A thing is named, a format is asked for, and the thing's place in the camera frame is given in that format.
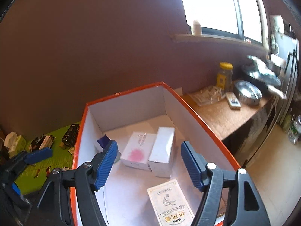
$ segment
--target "green mat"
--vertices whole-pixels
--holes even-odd
[[[33,191],[39,190],[47,178],[47,170],[52,171],[53,168],[72,168],[73,155],[69,152],[69,147],[62,149],[60,147],[61,139],[68,130],[69,126],[62,127],[46,135],[53,135],[55,137],[54,143],[51,148],[53,149],[53,156],[40,161],[35,166],[28,165],[24,172],[15,181],[22,194],[28,194]],[[32,141],[29,141],[25,147],[29,151],[29,145]]]

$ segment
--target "blue gripper pad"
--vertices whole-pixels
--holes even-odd
[[[49,157],[52,157],[52,153],[53,153],[53,150],[51,148],[45,147],[43,149],[29,153],[26,156],[24,162],[26,164],[35,164],[39,161],[45,160]]]
[[[202,172],[194,158],[194,155],[198,154],[195,153],[194,155],[192,155],[186,143],[188,143],[191,147],[188,141],[183,142],[181,145],[181,156],[193,185],[202,192],[205,190],[205,185],[202,182]]]
[[[111,140],[101,154],[103,154],[99,167],[97,168],[97,176],[94,183],[95,190],[98,191],[106,184],[106,180],[112,169],[117,156],[118,146],[114,140]]]

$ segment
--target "refrigerator handle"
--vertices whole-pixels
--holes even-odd
[[[284,74],[286,74],[286,71],[287,71],[287,68],[288,68],[288,64],[290,62],[290,56],[291,56],[291,53],[289,52],[288,53],[288,57],[287,57],[287,63],[286,63],[285,70],[284,70]]]
[[[299,88],[299,61],[298,61],[298,55],[297,55],[297,51],[295,51],[295,55],[296,55],[296,67],[297,67],[297,82],[296,82],[296,88]]]

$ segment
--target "water bottle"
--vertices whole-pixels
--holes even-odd
[[[301,115],[297,116],[294,120],[287,135],[291,143],[295,144],[298,141],[298,138],[301,135]]]

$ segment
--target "yellow lid jar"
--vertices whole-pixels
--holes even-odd
[[[230,92],[232,85],[233,65],[228,62],[219,63],[219,72],[217,74],[216,86],[224,92]]]

